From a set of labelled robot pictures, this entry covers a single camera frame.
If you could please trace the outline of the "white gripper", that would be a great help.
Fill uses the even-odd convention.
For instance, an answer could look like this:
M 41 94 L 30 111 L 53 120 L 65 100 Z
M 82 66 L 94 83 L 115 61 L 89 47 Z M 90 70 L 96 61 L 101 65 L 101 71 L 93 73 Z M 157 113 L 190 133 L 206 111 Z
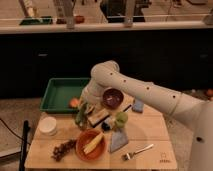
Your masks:
M 95 106 L 100 102 L 100 97 L 90 93 L 87 87 L 85 87 L 82 90 L 81 99 L 87 103 L 87 106 L 86 110 L 85 110 L 85 103 L 82 104 L 81 107 L 79 108 L 79 111 L 75 117 L 75 124 L 78 126 L 80 126 L 83 122 L 84 112 L 85 116 L 90 115 L 95 109 Z

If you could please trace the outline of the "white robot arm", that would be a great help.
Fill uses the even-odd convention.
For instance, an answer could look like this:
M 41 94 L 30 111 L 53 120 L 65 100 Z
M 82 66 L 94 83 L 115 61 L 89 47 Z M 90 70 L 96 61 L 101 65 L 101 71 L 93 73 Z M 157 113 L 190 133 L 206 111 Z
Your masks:
M 213 101 L 125 76 L 115 61 L 94 65 L 90 75 L 81 93 L 84 102 L 99 103 L 104 90 L 112 87 L 172 116 L 194 132 L 188 171 L 213 171 Z

